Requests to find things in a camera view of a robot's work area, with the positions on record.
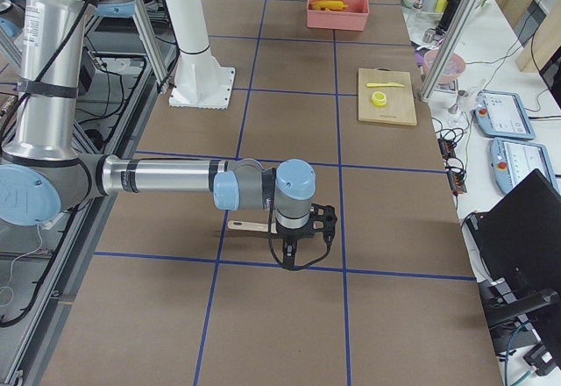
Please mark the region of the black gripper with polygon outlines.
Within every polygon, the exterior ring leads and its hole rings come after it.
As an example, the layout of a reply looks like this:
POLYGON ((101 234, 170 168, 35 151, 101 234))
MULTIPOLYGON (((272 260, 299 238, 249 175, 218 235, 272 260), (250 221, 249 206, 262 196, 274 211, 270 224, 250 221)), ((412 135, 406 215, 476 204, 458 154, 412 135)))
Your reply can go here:
POLYGON ((336 210, 332 205, 312 204, 306 223, 298 228, 289 228, 288 223, 275 220, 275 238, 283 239, 282 267, 295 269, 297 241, 313 238, 316 234, 323 235, 324 242, 332 242, 335 238, 337 226, 336 210))

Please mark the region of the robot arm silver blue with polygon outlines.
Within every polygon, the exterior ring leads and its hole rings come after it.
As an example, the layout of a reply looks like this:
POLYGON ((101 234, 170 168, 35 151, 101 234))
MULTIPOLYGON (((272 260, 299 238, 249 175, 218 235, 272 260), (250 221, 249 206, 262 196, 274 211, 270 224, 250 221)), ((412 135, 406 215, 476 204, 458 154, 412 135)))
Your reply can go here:
POLYGON ((75 106, 86 19, 135 17, 140 0, 25 0, 18 101, 6 121, 16 126, 1 152, 1 217, 38 225, 64 210, 120 191, 209 192, 225 211, 268 211, 265 230, 280 239, 277 264, 296 270, 301 239, 316 234, 330 245, 337 216, 313 202, 316 174, 292 159, 266 169, 258 161, 123 160, 73 149, 75 106))

